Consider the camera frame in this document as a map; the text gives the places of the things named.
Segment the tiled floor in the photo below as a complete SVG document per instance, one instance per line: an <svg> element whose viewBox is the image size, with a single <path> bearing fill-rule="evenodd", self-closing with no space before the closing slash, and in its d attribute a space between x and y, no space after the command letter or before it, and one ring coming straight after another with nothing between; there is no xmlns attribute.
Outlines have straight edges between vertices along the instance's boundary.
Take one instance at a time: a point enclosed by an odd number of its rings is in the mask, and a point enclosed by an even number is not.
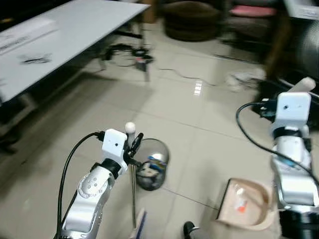
<svg viewBox="0 0 319 239"><path fill-rule="evenodd" d="M19 152L1 157L0 238L52 238L60 175L71 147L89 132L123 130L128 121L135 122L137 131L146 137L164 141L171 152L163 187L153 192L138 190L138 207L148 212L147 238L180 239L187 220L208 230L213 239L278 236L277 223L263 232L246 232L214 222L230 177L271 183L269 154L250 144L235 122L236 109L251 101L255 92L233 93L224 84L227 72L256 65L212 57L218 47L216 40L179 42L167 38L160 24L146 28L156 59L150 83L133 68L108 64L107 71L99 71L93 60L72 86L32 117L17 144ZM218 86L159 68L174 68ZM243 113L242 121L256 140L271 145L267 121L251 111ZM314 155L318 156L318 134L314 134L314 142ZM67 174L64 209L78 180L100 160L97 140L79 148ZM127 174L118 179L105 206L99 239L127 238L132 225L130 195Z"/></svg>

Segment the black shoe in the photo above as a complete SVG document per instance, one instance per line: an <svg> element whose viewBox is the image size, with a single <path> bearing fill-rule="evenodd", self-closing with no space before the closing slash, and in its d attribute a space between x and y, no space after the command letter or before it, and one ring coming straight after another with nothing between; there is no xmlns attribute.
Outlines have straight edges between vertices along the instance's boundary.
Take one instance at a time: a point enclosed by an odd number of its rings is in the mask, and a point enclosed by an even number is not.
<svg viewBox="0 0 319 239"><path fill-rule="evenodd" d="M184 231L184 237L185 239L190 239L190 233L195 227L194 223L192 222L186 222L184 223L183 231Z"/></svg>

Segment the pink cushion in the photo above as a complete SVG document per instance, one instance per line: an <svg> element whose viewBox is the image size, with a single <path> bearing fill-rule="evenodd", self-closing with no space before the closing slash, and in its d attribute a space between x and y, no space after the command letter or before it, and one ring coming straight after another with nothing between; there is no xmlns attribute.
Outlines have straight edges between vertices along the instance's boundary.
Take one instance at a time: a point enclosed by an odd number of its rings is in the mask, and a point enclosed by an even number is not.
<svg viewBox="0 0 319 239"><path fill-rule="evenodd" d="M230 10L230 13L235 16L268 17L274 16L276 14L276 9L272 7L237 5Z"/></svg>

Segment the white ball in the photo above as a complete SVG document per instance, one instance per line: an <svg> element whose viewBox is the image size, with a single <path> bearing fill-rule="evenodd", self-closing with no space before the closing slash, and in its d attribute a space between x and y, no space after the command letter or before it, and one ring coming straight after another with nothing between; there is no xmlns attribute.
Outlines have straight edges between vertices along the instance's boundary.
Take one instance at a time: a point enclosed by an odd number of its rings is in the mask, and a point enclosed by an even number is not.
<svg viewBox="0 0 319 239"><path fill-rule="evenodd" d="M125 132L128 134L135 133L135 124L133 122L128 122L125 124Z"/></svg>

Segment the tan tray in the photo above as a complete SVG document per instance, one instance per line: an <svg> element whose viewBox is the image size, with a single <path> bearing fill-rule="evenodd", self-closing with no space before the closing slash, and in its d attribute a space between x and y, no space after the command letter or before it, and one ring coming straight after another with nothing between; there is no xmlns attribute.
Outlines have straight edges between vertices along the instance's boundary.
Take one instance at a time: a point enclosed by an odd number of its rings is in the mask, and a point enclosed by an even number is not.
<svg viewBox="0 0 319 239"><path fill-rule="evenodd" d="M231 178L224 194L217 221L261 231L274 221L276 210L271 188L245 179Z"/></svg>

